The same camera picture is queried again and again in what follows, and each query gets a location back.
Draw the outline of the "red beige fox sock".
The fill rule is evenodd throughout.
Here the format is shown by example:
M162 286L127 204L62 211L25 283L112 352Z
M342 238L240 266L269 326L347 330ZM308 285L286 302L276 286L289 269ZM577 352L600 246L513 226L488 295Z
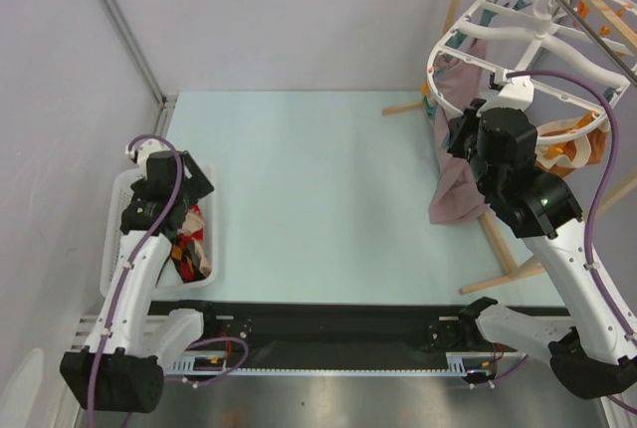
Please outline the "red beige fox sock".
M205 219L198 204L188 208L185 220L177 234L182 237L202 241L204 237Z

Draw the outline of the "white round clip hanger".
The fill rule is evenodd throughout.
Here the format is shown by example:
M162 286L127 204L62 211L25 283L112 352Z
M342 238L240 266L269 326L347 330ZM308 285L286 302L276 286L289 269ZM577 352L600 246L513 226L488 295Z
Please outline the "white round clip hanger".
M609 91L610 98L618 87L623 87L626 80L618 70L605 69L590 60L582 52L570 44L572 40L583 41L581 28L569 27L559 20L566 14L558 6L556 0L477 0L452 25L451 35L443 37L432 49L427 69L435 68L435 60L440 55L455 57L467 64L477 66L484 73L491 74L497 70L524 72L531 68L531 63L541 50L559 57L577 71L577 73L593 82L601 84ZM522 55L514 65L501 65L490 61L486 56L476 56L471 52L475 44L485 43L494 51L500 47L510 48L517 44L523 48ZM598 113L598 120L590 123L575 134L580 135L600 126L606 120L605 110L601 105L559 90L550 85L531 79L534 92L539 91L558 100L580 107L588 112ZM434 99L450 117L460 116L464 109L459 109L444 98L440 90L434 90Z

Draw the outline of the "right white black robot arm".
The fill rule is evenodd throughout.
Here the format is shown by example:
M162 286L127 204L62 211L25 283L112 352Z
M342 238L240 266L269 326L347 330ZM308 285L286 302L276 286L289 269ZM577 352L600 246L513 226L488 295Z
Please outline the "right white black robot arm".
M519 109L474 99L449 131L449 153L468 162L479 193L544 267L571 317L570 324L544 321L481 298L461 312L461 342L522 351L581 399L635 385L636 346L609 304L623 316L628 308L603 265L585 259L585 222L572 191L536 166L536 127Z

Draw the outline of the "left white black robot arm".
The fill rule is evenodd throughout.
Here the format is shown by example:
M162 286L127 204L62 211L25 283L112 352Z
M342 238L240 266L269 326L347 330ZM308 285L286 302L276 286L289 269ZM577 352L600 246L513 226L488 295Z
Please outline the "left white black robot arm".
M176 309L152 334L143 330L160 273L189 209L214 186L186 151L159 150L143 161L118 218L117 262L104 305L82 348L63 355L60 372L86 411L150 413L164 374L191 343L213 345L219 324Z

